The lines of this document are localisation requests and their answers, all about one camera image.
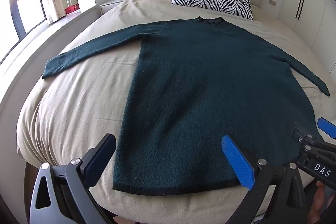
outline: white wardrobe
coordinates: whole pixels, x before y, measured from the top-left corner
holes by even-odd
[[[336,81],[336,1],[283,0],[278,18],[315,52]]]

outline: window sill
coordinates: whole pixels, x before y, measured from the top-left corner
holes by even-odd
[[[51,36],[62,31],[62,27],[80,14],[80,11],[74,12],[51,25],[48,25],[46,21],[41,23],[9,53],[0,65],[0,112],[5,101],[4,97],[22,67],[29,62],[29,59],[43,44],[47,43]]]

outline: window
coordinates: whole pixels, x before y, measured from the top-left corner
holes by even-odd
[[[0,65],[10,51],[46,20],[41,0],[0,0]]]

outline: nightstand drawer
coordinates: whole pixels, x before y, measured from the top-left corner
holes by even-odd
[[[111,4],[108,4],[108,5],[104,5],[104,6],[101,6],[101,14],[105,14],[107,13],[109,10],[113,9],[114,7],[116,7],[117,5],[119,5],[121,2],[117,2],[117,3],[111,3]]]

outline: dark green sweater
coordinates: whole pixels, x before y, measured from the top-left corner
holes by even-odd
[[[138,37],[142,47],[113,189],[167,195],[237,185],[221,151],[227,133],[274,165],[299,152],[285,130],[289,119],[322,139],[290,68],[328,96],[325,83],[280,48],[222,18],[161,21],[109,33],[49,60],[43,77]]]

